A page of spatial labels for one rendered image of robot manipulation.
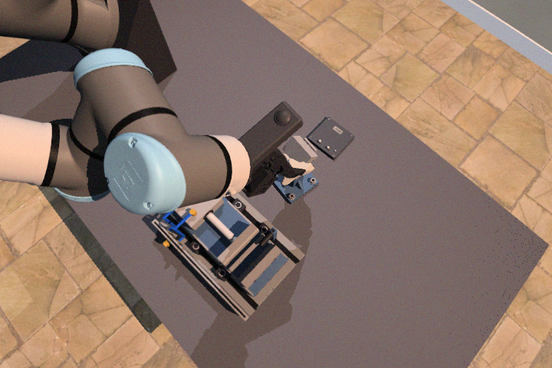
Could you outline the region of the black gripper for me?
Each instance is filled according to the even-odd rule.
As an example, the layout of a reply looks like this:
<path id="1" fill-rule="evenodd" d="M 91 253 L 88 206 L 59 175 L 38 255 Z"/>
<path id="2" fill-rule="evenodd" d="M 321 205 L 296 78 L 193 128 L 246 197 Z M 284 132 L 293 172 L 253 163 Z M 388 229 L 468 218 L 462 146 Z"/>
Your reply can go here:
<path id="1" fill-rule="evenodd" d="M 251 178 L 248 178 L 242 191 L 248 198 L 265 193 L 277 179 L 275 177 L 277 174 L 283 176 L 281 184 L 286 186 L 298 176 L 308 174 L 314 169 L 311 163 L 299 163 L 294 159 L 287 160 L 278 148 L 253 168 L 251 155 L 247 149 L 246 151 L 250 161 L 249 178 Z"/>

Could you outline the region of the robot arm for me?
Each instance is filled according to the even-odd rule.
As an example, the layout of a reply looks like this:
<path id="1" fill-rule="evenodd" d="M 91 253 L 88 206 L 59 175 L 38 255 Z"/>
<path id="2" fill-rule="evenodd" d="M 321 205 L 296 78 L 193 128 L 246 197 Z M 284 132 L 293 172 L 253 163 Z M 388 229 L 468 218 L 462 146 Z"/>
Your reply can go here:
<path id="1" fill-rule="evenodd" d="M 255 168 L 303 126 L 283 101 L 238 140 L 189 135 L 151 70 L 112 48 L 118 28 L 117 0 L 0 0 L 0 36 L 88 54 L 74 69 L 81 99 L 70 126 L 0 114 L 0 180 L 75 202 L 111 192 L 134 214 L 167 213 L 242 191 L 246 149 Z"/>

